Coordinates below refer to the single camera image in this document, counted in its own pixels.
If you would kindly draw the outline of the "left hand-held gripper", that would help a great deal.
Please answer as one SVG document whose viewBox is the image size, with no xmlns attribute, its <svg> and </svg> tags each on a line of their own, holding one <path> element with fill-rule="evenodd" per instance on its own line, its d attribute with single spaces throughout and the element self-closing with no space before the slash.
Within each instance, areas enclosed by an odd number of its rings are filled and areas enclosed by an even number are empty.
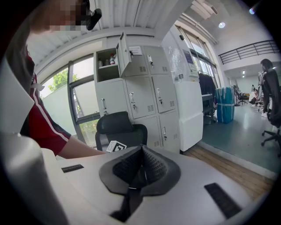
<svg viewBox="0 0 281 225">
<path fill-rule="evenodd" d="M 117 152 L 126 148 L 127 146 L 119 141 L 110 141 L 106 152 Z"/>
</svg>

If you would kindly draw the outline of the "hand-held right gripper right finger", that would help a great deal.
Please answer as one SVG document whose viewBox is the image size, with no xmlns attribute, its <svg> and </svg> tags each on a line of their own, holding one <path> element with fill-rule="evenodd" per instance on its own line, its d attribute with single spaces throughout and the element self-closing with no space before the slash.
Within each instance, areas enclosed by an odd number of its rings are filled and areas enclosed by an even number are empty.
<svg viewBox="0 0 281 225">
<path fill-rule="evenodd" d="M 180 167 L 166 156 L 142 146 L 142 166 L 146 177 L 146 186 L 141 189 L 141 196 L 165 195 L 179 181 Z"/>
</svg>

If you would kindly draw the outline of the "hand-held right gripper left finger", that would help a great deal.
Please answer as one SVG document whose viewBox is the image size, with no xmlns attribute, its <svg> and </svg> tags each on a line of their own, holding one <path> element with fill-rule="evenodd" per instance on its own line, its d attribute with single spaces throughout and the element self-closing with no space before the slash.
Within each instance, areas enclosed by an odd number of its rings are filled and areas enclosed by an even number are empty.
<svg viewBox="0 0 281 225">
<path fill-rule="evenodd" d="M 109 160 L 99 169 L 99 177 L 114 194 L 126 195 L 142 165 L 142 145 L 107 153 Z"/>
</svg>

